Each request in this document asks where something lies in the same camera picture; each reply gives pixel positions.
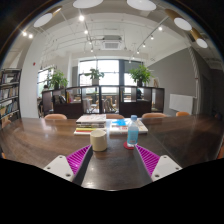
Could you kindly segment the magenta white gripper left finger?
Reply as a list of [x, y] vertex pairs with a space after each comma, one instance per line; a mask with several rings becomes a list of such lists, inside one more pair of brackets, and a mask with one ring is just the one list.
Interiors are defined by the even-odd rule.
[[91, 157], [92, 146], [87, 145], [68, 156], [57, 156], [44, 167], [44, 170], [76, 185], [81, 185]]

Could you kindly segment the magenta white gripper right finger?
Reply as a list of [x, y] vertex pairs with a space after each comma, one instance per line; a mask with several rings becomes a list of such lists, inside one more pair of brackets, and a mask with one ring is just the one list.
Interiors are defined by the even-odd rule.
[[181, 170], [168, 155], [159, 156], [139, 145], [134, 146], [134, 156], [140, 172], [148, 182], [157, 181]]

